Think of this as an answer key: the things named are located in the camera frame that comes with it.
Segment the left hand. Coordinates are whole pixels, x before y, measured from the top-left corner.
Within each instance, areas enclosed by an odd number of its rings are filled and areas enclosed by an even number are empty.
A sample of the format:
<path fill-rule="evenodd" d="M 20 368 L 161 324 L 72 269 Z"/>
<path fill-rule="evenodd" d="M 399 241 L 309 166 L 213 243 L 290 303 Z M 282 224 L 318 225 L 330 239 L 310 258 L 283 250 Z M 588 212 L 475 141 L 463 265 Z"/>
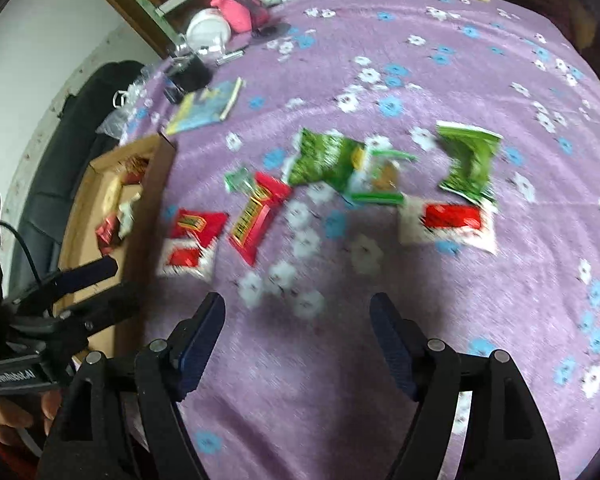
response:
<path fill-rule="evenodd" d="M 53 421 L 62 401 L 60 390 L 46 391 L 40 397 L 42 422 L 45 434 L 50 433 Z M 19 405 L 6 398 L 0 398 L 0 442 L 4 445 L 16 445 L 21 441 L 18 431 L 35 424 L 34 416 Z"/>

